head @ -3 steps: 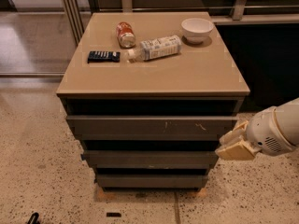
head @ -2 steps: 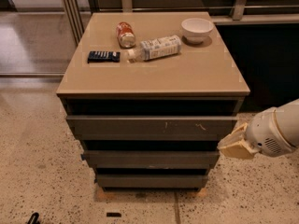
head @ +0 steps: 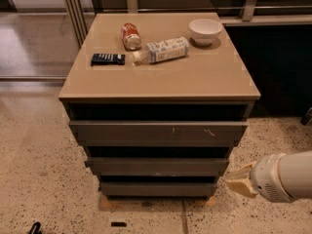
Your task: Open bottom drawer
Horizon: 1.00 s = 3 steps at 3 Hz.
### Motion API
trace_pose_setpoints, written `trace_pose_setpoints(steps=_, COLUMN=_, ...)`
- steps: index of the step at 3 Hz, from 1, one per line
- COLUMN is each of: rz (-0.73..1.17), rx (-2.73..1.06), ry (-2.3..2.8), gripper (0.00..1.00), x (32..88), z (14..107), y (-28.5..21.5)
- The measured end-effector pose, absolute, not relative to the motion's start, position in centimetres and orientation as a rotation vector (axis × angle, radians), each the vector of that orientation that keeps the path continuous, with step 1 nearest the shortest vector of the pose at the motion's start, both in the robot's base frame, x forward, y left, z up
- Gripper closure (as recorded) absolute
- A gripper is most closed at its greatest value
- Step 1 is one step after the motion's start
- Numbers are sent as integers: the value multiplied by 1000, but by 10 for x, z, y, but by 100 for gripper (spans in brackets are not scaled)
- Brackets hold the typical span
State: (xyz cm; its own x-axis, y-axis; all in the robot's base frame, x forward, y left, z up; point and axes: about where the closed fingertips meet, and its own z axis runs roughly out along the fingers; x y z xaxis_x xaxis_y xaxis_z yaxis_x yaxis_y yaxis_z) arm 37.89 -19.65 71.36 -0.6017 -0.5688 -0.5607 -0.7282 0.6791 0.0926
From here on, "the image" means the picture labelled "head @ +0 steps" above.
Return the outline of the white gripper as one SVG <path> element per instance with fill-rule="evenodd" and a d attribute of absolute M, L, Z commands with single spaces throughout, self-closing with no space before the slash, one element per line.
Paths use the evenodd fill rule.
<path fill-rule="evenodd" d="M 284 153 L 265 156 L 255 164 L 229 172 L 225 176 L 227 186 L 248 198 L 254 198 L 258 193 L 272 203 L 292 203 L 293 197 L 284 188 L 279 175 L 279 163 L 284 156 Z M 252 185 L 248 181 L 237 180 L 248 177 Z"/>

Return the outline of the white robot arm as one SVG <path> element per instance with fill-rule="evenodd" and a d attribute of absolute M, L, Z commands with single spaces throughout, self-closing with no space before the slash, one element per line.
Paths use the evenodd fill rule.
<path fill-rule="evenodd" d="M 248 198 L 262 196 L 272 203 L 312 198 L 312 152 L 272 154 L 228 173 L 230 190 Z"/>

